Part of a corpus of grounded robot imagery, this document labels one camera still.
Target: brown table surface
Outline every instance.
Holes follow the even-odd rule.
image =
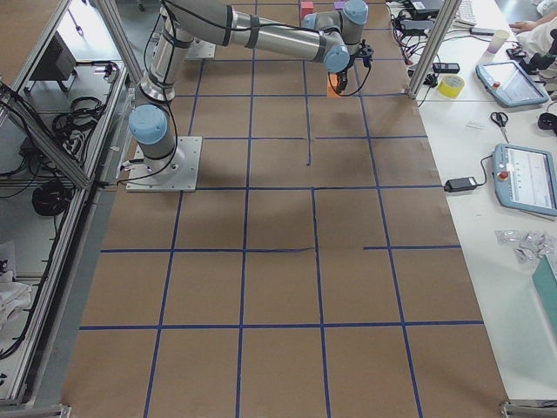
[[[0,1],[0,76],[12,84],[61,0]]]

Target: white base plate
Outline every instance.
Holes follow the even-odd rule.
[[[185,56],[186,61],[196,61],[198,59],[213,59],[215,58],[215,44],[210,44],[201,39],[195,39],[188,49]]]
[[[130,181],[126,185],[128,192],[195,192],[198,183],[199,158],[201,156],[201,137],[178,137],[176,155],[165,171],[178,164],[178,169],[164,183],[158,176]],[[143,158],[141,149],[137,148],[134,158]],[[130,170],[130,179],[149,175],[146,165],[134,165]]]

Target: keyboard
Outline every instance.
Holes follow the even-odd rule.
[[[472,0],[462,0],[454,17],[455,26],[473,28],[476,25],[476,16],[472,10]]]

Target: beige cup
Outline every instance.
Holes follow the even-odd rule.
[[[508,31],[502,29],[496,30],[491,38],[491,42],[487,46],[487,52],[491,52],[492,54],[497,52],[500,47],[503,46],[508,37]]]

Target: pink block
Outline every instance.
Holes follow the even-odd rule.
[[[313,2],[302,2],[301,6],[302,10],[300,15],[302,19],[310,13],[313,13]]]

